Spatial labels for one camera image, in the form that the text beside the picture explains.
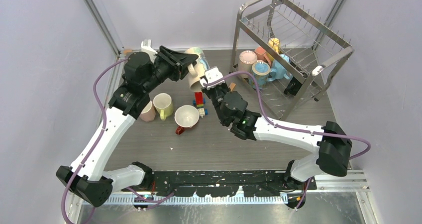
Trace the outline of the pink cup rack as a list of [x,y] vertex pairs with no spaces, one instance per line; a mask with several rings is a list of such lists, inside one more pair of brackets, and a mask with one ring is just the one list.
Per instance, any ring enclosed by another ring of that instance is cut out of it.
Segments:
[[257,62],[257,55],[251,50],[242,51],[239,54],[238,71],[251,72],[253,64]]

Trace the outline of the dark red cup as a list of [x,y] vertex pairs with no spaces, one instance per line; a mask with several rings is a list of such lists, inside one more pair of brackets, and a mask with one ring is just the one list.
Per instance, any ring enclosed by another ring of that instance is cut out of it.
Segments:
[[178,125],[175,134],[181,135],[184,131],[194,127],[199,121],[200,115],[196,107],[184,105],[179,107],[174,114],[174,119]]

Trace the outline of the blue patterned mug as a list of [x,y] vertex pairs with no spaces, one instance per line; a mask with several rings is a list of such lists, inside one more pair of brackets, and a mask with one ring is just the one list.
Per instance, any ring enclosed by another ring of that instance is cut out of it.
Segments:
[[253,89],[264,89],[267,83],[275,80],[277,70],[271,68],[270,65],[262,60],[258,60],[251,67],[251,74],[255,78],[256,82],[252,78],[249,78],[249,84]]

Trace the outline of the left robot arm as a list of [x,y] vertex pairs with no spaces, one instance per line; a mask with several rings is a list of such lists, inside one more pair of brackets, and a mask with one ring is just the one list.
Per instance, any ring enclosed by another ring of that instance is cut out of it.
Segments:
[[124,60],[123,83],[114,91],[95,134],[70,166],[60,166],[57,178],[76,196],[93,207],[127,187],[147,191],[152,187],[152,169],[140,162],[126,168],[105,171],[105,165],[127,130],[150,102],[150,92],[165,80],[178,81],[197,63],[197,54],[160,46],[153,56],[136,52]]

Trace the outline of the pink faceted mug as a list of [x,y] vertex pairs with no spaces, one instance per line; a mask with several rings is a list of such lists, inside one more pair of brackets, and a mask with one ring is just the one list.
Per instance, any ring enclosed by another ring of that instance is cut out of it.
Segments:
[[141,114],[139,115],[139,118],[144,122],[151,122],[155,119],[156,116],[156,110],[153,105],[153,102],[150,101],[142,110]]

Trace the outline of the pale yellow mug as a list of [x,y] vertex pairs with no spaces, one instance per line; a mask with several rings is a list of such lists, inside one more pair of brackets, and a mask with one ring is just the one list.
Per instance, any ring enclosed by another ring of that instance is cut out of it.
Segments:
[[166,120],[174,112],[173,100],[167,93],[157,94],[153,99],[153,105],[156,108],[161,120]]

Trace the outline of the cream floral mug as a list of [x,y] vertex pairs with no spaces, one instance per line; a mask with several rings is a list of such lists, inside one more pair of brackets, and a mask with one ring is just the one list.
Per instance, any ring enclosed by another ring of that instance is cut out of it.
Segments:
[[189,89],[192,92],[200,92],[202,89],[200,78],[204,76],[205,71],[208,70],[210,66],[201,48],[191,47],[187,49],[185,53],[198,55],[196,64],[188,66],[187,78],[189,82]]

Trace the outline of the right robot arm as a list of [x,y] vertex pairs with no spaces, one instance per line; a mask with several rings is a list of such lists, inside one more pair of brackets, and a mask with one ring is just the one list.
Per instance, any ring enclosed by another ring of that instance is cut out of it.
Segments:
[[262,114],[249,111],[247,101],[238,92],[230,91],[225,83],[203,88],[202,92],[211,100],[221,125],[228,126],[236,137],[273,141],[310,152],[305,158],[289,162],[284,174],[284,183],[288,188],[297,189],[315,175],[347,175],[352,142],[336,122],[327,121],[324,126],[306,126],[265,119]]

